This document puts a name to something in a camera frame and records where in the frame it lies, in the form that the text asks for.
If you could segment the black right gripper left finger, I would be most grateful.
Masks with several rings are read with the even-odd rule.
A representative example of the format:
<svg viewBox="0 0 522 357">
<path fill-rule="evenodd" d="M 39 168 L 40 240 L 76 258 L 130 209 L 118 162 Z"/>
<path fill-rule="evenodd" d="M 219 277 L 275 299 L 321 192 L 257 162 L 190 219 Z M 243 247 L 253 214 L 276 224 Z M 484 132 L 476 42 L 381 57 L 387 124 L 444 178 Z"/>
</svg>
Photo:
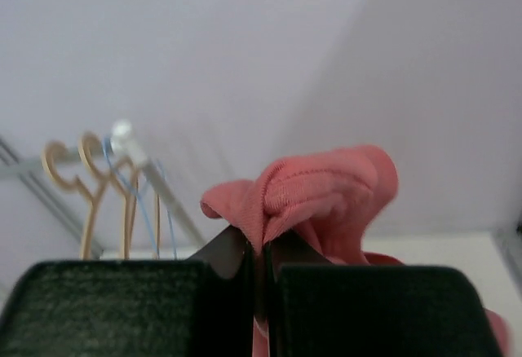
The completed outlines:
<svg viewBox="0 0 522 357">
<path fill-rule="evenodd" d="M 40 262 L 1 314 L 4 356 L 249 356 L 254 251 L 228 227 L 183 260 Z"/>
</svg>

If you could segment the beige wooden hanger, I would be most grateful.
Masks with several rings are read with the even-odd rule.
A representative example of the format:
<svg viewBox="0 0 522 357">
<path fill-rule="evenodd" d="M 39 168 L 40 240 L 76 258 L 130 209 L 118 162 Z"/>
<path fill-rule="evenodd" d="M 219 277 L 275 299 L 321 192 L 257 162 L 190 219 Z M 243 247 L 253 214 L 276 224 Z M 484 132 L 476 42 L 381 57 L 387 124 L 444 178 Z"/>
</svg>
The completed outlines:
<svg viewBox="0 0 522 357">
<path fill-rule="evenodd" d="M 88 204 L 88 213 L 82 229 L 80 259 L 91 258 L 91 244 L 95 222 L 106 191 L 111 188 L 121 198 L 123 204 L 122 227 L 120 231 L 120 257 L 130 258 L 131 241 L 134 233 L 135 214 L 138 206 L 139 169 L 128 156 L 122 156 L 107 170 L 95 165 L 94 150 L 103 149 L 102 141 L 92 133 L 81 137 L 78 151 L 82 164 L 86 167 L 97 186 L 90 192 L 86 185 L 79 181 L 78 192 Z"/>
<path fill-rule="evenodd" d="M 101 142 L 94 134 L 87 133 L 79 140 L 76 151 L 68 150 L 61 142 L 52 141 L 44 147 L 41 157 L 42 167 L 54 184 L 66 192 L 76 192 L 88 204 L 88 212 L 83 223 L 80 240 L 79 258 L 82 260 L 89 260 L 95 256 L 92 250 L 95 221 L 104 191 L 107 188 L 104 174 L 95 166 L 95 151 L 101 151 Z M 60 175 L 58 171 L 59 162 L 66 161 L 72 156 L 78 156 L 80 162 L 97 181 L 98 186 L 94 192 L 89 190 L 78 175 L 74 175 L 71 179 Z"/>
</svg>

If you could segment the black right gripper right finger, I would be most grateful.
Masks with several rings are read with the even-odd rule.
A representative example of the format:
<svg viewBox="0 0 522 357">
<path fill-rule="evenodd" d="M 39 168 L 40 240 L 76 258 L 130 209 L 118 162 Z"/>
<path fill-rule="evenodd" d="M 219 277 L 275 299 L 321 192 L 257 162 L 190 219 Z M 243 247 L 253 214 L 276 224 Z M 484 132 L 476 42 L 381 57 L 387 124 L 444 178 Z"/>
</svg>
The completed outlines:
<svg viewBox="0 0 522 357">
<path fill-rule="evenodd" d="M 264 248 L 273 356 L 499 356 L 451 267 L 335 265 L 289 231 Z"/>
</svg>

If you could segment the pink t shirt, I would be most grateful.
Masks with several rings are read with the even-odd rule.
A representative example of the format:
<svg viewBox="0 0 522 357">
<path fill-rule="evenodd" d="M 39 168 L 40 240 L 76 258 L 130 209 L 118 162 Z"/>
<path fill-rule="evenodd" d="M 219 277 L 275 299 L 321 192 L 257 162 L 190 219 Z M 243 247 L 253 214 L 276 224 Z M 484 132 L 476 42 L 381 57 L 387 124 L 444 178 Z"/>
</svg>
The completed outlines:
<svg viewBox="0 0 522 357">
<path fill-rule="evenodd" d="M 253 180 L 221 183 L 206 191 L 201 210 L 239 229 L 258 259 L 252 353 L 273 356 L 269 346 L 267 271 L 264 248 L 292 231 L 335 265 L 404 266 L 397 259 L 366 252 L 363 237 L 376 216 L 394 199 L 396 167 L 380 148 L 340 148 L 274 161 Z M 484 309 L 501 348 L 511 351 L 506 322 Z"/>
</svg>

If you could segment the light blue wire hanger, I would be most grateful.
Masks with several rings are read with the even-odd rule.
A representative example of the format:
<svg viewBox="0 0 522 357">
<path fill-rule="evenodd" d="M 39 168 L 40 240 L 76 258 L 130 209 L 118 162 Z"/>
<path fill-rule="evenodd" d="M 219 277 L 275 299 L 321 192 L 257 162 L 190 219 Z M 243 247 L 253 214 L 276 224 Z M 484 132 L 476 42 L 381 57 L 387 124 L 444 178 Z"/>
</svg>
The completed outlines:
<svg viewBox="0 0 522 357">
<path fill-rule="evenodd" d="M 126 233 L 126 243 L 124 243 L 124 249 L 129 251 L 131 248 L 131 240 L 134 231 L 134 217 L 136 210 L 138 207 L 142 217 L 144 219 L 144 224 L 149 234 L 149 239 L 151 242 L 151 246 L 153 249 L 153 258 L 159 259 L 160 255 L 160 243 L 161 243 L 161 198 L 160 196 L 154 192 L 154 223 L 151 222 L 148 211 L 146 209 L 144 198 L 147 195 L 148 189 L 152 186 L 149 180 L 145 179 L 145 184 L 143 187 L 139 186 L 139 176 L 140 172 L 138 170 L 133 170 L 131 176 L 127 178 L 121 171 L 119 167 L 116 167 L 116 164 L 111 161 L 111 156 L 109 152 L 112 152 L 112 144 L 109 137 L 104 137 L 101 140 L 101 148 L 105 161 L 109 167 L 109 171 L 116 176 L 117 180 L 117 188 L 122 189 L 122 195 L 128 199 L 131 199 L 131 207 L 130 209 L 126 209 L 126 215 L 124 217 L 125 226 L 124 231 Z"/>
</svg>

